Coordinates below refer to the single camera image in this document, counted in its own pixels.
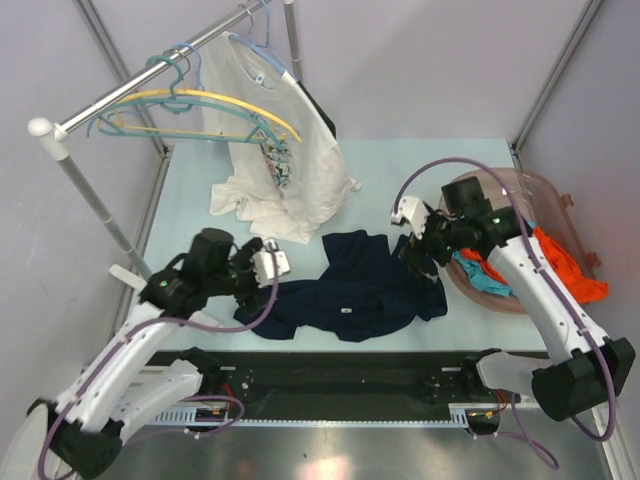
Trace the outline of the navy blue t-shirt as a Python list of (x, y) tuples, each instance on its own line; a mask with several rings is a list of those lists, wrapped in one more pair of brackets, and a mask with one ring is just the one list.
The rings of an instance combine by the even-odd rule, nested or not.
[(290, 340), (305, 326), (359, 343), (448, 313), (442, 281), (410, 272), (400, 254), (409, 237), (389, 248), (384, 234), (363, 230), (322, 237), (328, 267), (316, 280), (279, 284), (269, 315), (253, 332), (269, 340)]

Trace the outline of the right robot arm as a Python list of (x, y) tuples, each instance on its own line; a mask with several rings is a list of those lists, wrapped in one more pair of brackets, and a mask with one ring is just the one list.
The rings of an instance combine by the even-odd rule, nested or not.
[(493, 209), (475, 177), (446, 185), (442, 193), (445, 210), (413, 196), (396, 200), (393, 223), (412, 230), (403, 260), (430, 276), (435, 269), (429, 259), (445, 266), (460, 249), (480, 253), (512, 288), (548, 356), (542, 361), (488, 350), (461, 376), (463, 393), (473, 401), (486, 400), (496, 389), (529, 396), (555, 421), (614, 405), (636, 358), (631, 343), (612, 339), (579, 305), (516, 203)]

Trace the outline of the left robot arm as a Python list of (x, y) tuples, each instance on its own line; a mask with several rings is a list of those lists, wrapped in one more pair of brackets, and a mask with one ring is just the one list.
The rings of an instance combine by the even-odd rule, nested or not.
[(272, 239), (254, 237), (238, 247), (224, 230), (201, 230), (188, 251), (146, 280), (122, 327), (79, 378), (56, 398), (31, 406), (32, 413), (44, 416), (37, 478), (50, 478), (49, 455), (67, 466), (65, 478), (99, 477), (142, 427), (179, 402), (227, 407), (222, 424), (205, 431), (185, 428), (194, 439), (234, 426), (244, 417), (245, 406), (238, 398), (221, 394), (220, 365), (199, 348), (181, 353), (154, 379), (138, 387), (132, 383), (164, 341), (182, 328), (234, 333), (234, 328), (214, 324), (203, 315), (212, 298), (232, 297), (255, 314), (239, 332), (260, 325), (289, 271), (286, 253)]

